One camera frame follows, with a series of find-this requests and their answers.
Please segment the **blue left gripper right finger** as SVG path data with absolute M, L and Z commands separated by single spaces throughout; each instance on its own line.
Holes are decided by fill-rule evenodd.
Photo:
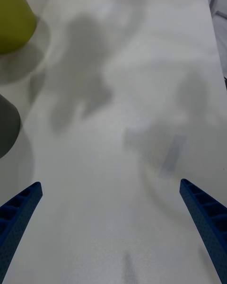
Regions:
M 221 283 L 227 283 L 227 208 L 185 178 L 179 192 Z

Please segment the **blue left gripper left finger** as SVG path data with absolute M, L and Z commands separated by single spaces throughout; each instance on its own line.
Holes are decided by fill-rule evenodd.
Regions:
M 0 207 L 0 283 L 42 196 L 41 183 L 35 182 Z

